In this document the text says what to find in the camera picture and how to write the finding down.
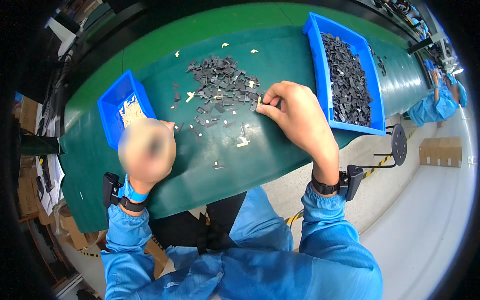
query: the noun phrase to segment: black watch strap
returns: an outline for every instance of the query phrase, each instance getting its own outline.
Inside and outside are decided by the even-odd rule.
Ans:
[[[133,203],[127,197],[123,196],[119,199],[119,203],[125,207],[125,209],[139,213],[141,212],[145,206],[147,205],[147,200],[140,202],[140,203]]]
[[[315,179],[315,177],[313,176],[312,172],[312,186],[317,192],[322,195],[331,195],[334,192],[340,191],[340,180],[336,185],[326,185],[324,183],[318,182],[317,179]]]

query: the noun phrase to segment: black stool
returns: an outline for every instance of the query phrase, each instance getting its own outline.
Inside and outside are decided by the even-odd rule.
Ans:
[[[396,165],[403,165],[407,157],[407,137],[402,125],[387,126],[386,129],[393,128],[392,132],[386,132],[392,136],[392,153],[375,153],[374,156],[393,156],[395,163],[390,166],[364,166],[360,168],[393,168]]]

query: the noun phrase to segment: blue sleeve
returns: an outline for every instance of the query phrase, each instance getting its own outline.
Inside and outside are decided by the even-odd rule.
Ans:
[[[443,120],[453,116],[458,104],[450,98],[448,89],[441,89],[438,92],[438,100],[435,102],[435,110],[442,116]]]
[[[359,244],[356,229],[345,220],[345,197],[320,197],[309,184],[302,203],[300,252],[315,257],[308,295],[381,299],[380,268],[373,255]]]
[[[154,281],[154,260],[145,254],[152,235],[146,209],[141,216],[126,214],[119,206],[108,208],[107,248],[100,256],[105,269],[105,300],[125,299]]]

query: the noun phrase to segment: person's left hand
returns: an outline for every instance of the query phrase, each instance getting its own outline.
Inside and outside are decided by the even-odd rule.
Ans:
[[[174,126],[173,122],[139,119],[122,134],[119,159],[137,193],[148,193],[170,174],[176,156]]]

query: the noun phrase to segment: green workbench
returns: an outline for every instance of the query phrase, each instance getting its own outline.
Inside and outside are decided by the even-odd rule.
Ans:
[[[134,42],[94,73],[65,108],[66,134],[60,138],[65,155],[60,157],[65,178],[65,200],[81,232],[107,228],[102,205],[102,178],[105,172],[124,175],[117,152],[105,139],[96,105],[98,98],[127,69],[145,86],[156,116],[161,120],[185,123],[175,134],[177,158],[172,173],[149,196],[151,218],[169,216],[220,200],[279,178],[311,161],[293,145],[267,117],[238,108],[236,115],[222,117],[236,124],[219,123],[201,129],[198,144],[188,131],[203,104],[195,97],[185,103],[186,93],[198,86],[188,63],[210,54],[231,55],[239,69],[256,75],[261,88],[282,80],[294,81],[315,92],[312,55],[308,38],[301,33],[308,12],[333,19],[364,35],[384,60],[387,76],[380,74],[385,116],[403,112],[427,94],[427,87],[406,42],[391,32],[355,16],[301,4],[263,3],[231,6],[203,12],[170,23]],[[218,24],[216,15],[227,16],[228,26]],[[179,57],[174,53],[180,50]],[[171,109],[180,85],[182,101]],[[249,124],[248,146],[238,148],[240,124]],[[359,136],[356,132],[334,130],[340,148]],[[214,162],[226,168],[215,170]]]

